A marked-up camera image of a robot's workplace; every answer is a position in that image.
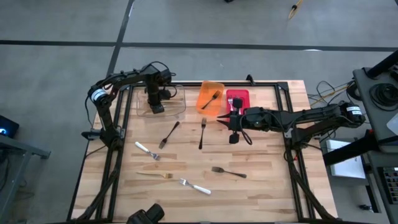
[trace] silver fork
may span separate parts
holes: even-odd
[[[140,148],[141,150],[143,150],[144,152],[150,154],[152,156],[152,158],[154,158],[155,160],[160,160],[160,156],[156,153],[150,152],[150,150],[148,150],[145,146],[143,146],[142,144],[140,144],[139,142],[135,143],[136,146],[138,148]]]
[[[233,102],[234,102],[234,99],[233,99],[233,98],[228,98],[228,103],[229,103],[229,105],[231,106],[231,111],[234,111],[234,106],[232,106]]]
[[[234,99],[228,98],[228,103],[229,103],[229,105],[231,106],[231,111],[234,110],[234,107],[232,106],[232,102],[233,102],[233,101],[234,101]]]
[[[182,184],[182,185],[184,185],[184,186],[192,187],[192,188],[197,189],[197,190],[199,190],[200,192],[203,192],[203,193],[208,194],[208,195],[211,194],[211,190],[204,189],[203,187],[199,187],[199,186],[197,186],[197,185],[192,185],[192,184],[190,184],[187,180],[182,179],[182,178],[180,178],[180,184]]]

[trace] red container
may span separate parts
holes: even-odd
[[[243,114],[243,109],[250,107],[250,96],[248,90],[227,90],[226,91],[226,108],[227,113],[231,111],[231,104],[228,99],[240,98],[242,99],[242,108],[240,109],[240,114]]]

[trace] fork with white handle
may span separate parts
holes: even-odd
[[[231,111],[234,111],[234,106],[232,105],[232,104],[233,104],[233,101],[234,101],[233,98],[228,98],[228,103],[229,103],[229,105],[231,106]]]
[[[211,194],[211,190],[204,189],[203,187],[199,187],[197,185],[192,185],[187,180],[182,179],[182,178],[180,178],[180,184],[182,184],[184,186],[192,187],[192,188],[197,189],[197,190],[199,190],[205,194],[208,194],[208,195]]]

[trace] white handle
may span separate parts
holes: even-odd
[[[208,194],[208,195],[211,194],[211,190],[204,189],[203,187],[199,187],[199,186],[197,186],[197,185],[193,185],[192,187],[193,187],[194,189],[197,189],[197,190],[199,190],[199,191],[205,193],[205,194]]]
[[[140,144],[139,142],[136,142],[136,146],[140,149],[142,149],[144,152],[148,153],[149,150],[147,148],[145,148],[142,144]]]

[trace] gold fork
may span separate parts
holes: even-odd
[[[169,173],[164,173],[164,174],[152,174],[152,173],[146,173],[146,172],[136,172],[137,174],[144,174],[144,175],[157,175],[157,176],[162,176],[165,179],[170,179],[173,178],[173,174]]]

